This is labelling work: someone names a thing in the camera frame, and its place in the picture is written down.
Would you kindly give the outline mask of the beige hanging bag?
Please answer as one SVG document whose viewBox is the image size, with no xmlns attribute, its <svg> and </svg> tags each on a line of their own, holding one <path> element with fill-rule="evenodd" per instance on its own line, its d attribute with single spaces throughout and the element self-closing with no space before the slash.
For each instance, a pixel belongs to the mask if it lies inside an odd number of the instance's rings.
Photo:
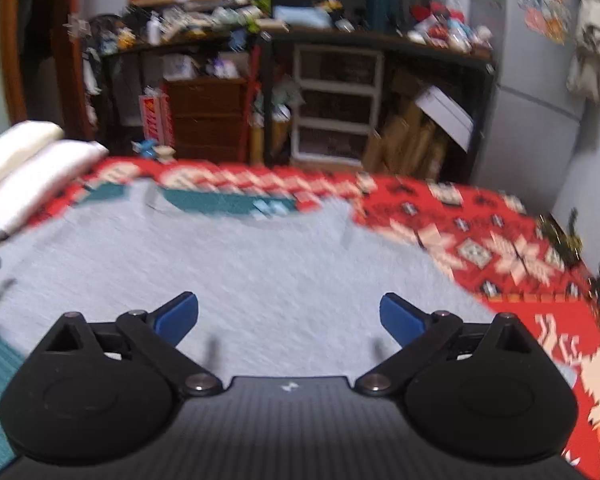
<svg viewBox="0 0 600 480">
<path fill-rule="evenodd" d="M 600 107 L 600 2 L 581 2 L 568 90 Z"/>
</svg>

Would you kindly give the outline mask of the dark wooden drawer cabinet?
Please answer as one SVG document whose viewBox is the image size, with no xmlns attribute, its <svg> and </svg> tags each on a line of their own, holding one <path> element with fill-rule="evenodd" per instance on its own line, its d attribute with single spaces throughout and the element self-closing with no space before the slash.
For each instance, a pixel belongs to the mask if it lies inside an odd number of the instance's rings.
<svg viewBox="0 0 600 480">
<path fill-rule="evenodd" d="M 162 88 L 177 159 L 215 164 L 246 160 L 248 81 L 200 77 L 165 81 Z"/>
</svg>

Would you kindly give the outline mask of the red boxed packages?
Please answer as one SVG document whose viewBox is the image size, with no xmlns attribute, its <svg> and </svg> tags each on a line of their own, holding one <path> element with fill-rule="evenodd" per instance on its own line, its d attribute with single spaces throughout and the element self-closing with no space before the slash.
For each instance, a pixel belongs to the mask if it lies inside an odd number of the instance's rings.
<svg viewBox="0 0 600 480">
<path fill-rule="evenodd" d="M 138 98 L 140 118 L 146 140 L 174 147 L 174 135 L 169 97 L 162 89 L 146 87 Z"/>
</svg>

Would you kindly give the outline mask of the white box on cardboard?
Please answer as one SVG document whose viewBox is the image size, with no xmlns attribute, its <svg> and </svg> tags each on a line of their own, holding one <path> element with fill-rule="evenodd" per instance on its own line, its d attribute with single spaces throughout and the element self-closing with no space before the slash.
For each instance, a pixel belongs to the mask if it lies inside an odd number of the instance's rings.
<svg viewBox="0 0 600 480">
<path fill-rule="evenodd" d="M 438 87 L 430 86 L 419 92 L 415 104 L 465 153 L 468 152 L 474 121 L 457 102 Z"/>
</svg>

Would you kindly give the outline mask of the christmas garland with lights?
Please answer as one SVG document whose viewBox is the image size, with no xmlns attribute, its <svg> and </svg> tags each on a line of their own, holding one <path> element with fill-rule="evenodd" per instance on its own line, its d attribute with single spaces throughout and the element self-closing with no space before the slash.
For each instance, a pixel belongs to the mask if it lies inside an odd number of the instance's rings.
<svg viewBox="0 0 600 480">
<path fill-rule="evenodd" d="M 565 229 L 552 214 L 540 214 L 538 217 L 538 227 L 542 237 L 548 240 L 568 269 L 574 268 L 581 262 L 583 242 L 576 230 L 578 217 L 579 211 L 577 208 L 572 208 Z"/>
</svg>

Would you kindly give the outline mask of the leaning cardboard sheets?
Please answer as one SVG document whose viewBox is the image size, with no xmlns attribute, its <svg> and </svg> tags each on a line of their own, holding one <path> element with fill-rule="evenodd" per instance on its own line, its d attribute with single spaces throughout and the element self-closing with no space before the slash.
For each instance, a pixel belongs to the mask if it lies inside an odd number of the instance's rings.
<svg viewBox="0 0 600 480">
<path fill-rule="evenodd" d="M 413 100 L 405 100 L 388 116 L 381 132 L 367 140 L 363 168 L 372 174 L 392 174 L 420 180 L 440 177 L 450 138 Z"/>
</svg>

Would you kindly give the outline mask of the red patterned christmas tablecloth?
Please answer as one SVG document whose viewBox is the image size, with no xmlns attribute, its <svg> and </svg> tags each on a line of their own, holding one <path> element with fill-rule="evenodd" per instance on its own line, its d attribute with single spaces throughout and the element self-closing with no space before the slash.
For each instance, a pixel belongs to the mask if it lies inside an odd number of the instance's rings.
<svg viewBox="0 0 600 480">
<path fill-rule="evenodd" d="M 600 289 L 584 266 L 565 267 L 515 197 L 406 177 L 109 157 L 46 202 L 38 226 L 84 186 L 140 180 L 287 197 L 302 214 L 342 200 L 358 226 L 426 252 L 493 318 L 457 315 L 448 354 L 395 394 L 354 390 L 385 359 L 357 378 L 229 382 L 199 364 L 223 391 L 178 394 L 132 358 L 117 318 L 67 311 L 22 352 L 0 396 L 15 454 L 0 479 L 600 479 Z"/>
</svg>

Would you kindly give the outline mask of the folded white towel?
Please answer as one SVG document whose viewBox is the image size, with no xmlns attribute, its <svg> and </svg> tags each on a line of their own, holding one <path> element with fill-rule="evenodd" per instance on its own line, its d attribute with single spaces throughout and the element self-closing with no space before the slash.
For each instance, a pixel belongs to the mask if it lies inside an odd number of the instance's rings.
<svg viewBox="0 0 600 480">
<path fill-rule="evenodd" d="M 0 183 L 0 240 L 20 230 L 69 182 L 107 155 L 97 142 L 61 140 L 24 162 Z"/>
</svg>

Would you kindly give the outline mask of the white drawer shelf unit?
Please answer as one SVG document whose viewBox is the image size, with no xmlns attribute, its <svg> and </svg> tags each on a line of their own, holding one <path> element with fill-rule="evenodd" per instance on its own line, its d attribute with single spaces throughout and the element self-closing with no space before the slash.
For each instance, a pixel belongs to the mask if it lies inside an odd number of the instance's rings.
<svg viewBox="0 0 600 480">
<path fill-rule="evenodd" d="M 302 165 L 358 169 L 377 132 L 384 76 L 379 50 L 328 44 L 294 46 L 290 154 Z"/>
</svg>

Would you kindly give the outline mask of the green cutting mat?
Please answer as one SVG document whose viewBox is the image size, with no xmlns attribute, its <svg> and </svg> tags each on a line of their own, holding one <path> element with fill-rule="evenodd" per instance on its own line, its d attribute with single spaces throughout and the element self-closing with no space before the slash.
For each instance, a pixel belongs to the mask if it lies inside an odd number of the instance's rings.
<svg viewBox="0 0 600 480">
<path fill-rule="evenodd" d="M 257 206 L 273 207 L 274 214 L 288 214 L 297 210 L 293 200 L 287 197 L 262 196 L 240 193 L 213 193 L 211 191 L 167 190 L 160 188 L 150 181 L 140 180 L 138 187 L 151 195 L 164 197 L 174 203 L 176 210 L 186 214 L 202 214 L 204 218 L 236 216 L 243 217 L 254 214 L 257 217 L 269 217 L 270 214 L 260 214 Z M 132 204 L 136 200 L 132 185 L 120 183 L 103 183 L 87 185 L 79 189 L 79 197 L 70 202 L 65 211 L 56 218 L 44 214 L 40 226 L 27 228 L 21 233 L 9 237 L 0 243 L 0 297 L 9 286 L 15 284 L 14 275 L 23 269 L 31 258 L 42 252 L 48 239 L 61 228 L 70 214 L 85 210 L 90 212 L 95 206 L 113 204 L 121 210 L 123 205 Z M 8 382 L 24 361 L 20 351 L 21 344 L 10 344 L 4 334 L 0 334 L 0 396 Z M 0 426 L 0 470 L 8 465 L 15 457 L 7 443 Z"/>
</svg>

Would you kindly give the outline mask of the folded cream towel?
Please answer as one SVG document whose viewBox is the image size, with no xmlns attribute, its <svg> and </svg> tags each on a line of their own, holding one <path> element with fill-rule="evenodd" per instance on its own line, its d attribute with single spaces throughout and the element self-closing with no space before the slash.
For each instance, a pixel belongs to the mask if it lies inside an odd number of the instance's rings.
<svg viewBox="0 0 600 480">
<path fill-rule="evenodd" d="M 64 137 L 53 122 L 25 120 L 0 135 L 0 183 L 34 155 Z"/>
</svg>

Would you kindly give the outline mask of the grey polo shirt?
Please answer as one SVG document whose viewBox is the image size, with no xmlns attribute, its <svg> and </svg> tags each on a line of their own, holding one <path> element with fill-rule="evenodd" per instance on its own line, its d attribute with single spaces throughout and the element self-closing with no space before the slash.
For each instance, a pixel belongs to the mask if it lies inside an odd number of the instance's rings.
<svg viewBox="0 0 600 480">
<path fill-rule="evenodd" d="M 379 321 L 388 292 L 493 318 L 426 252 L 358 226 L 342 200 L 220 216 L 181 210 L 148 181 L 110 185 L 6 240 L 0 259 L 0 336 L 15 349 L 30 352 L 67 311 L 109 322 L 193 292 L 198 323 L 178 348 L 224 382 L 357 378 L 396 352 Z"/>
</svg>

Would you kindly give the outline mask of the silver refrigerator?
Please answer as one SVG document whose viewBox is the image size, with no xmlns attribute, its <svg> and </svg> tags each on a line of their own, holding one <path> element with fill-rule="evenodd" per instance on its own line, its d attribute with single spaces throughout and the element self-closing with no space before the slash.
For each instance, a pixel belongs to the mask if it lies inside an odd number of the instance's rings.
<svg viewBox="0 0 600 480">
<path fill-rule="evenodd" d="M 531 209 L 553 207 L 585 102 L 567 88 L 580 0 L 470 0 L 490 30 L 495 87 L 474 180 Z"/>
</svg>

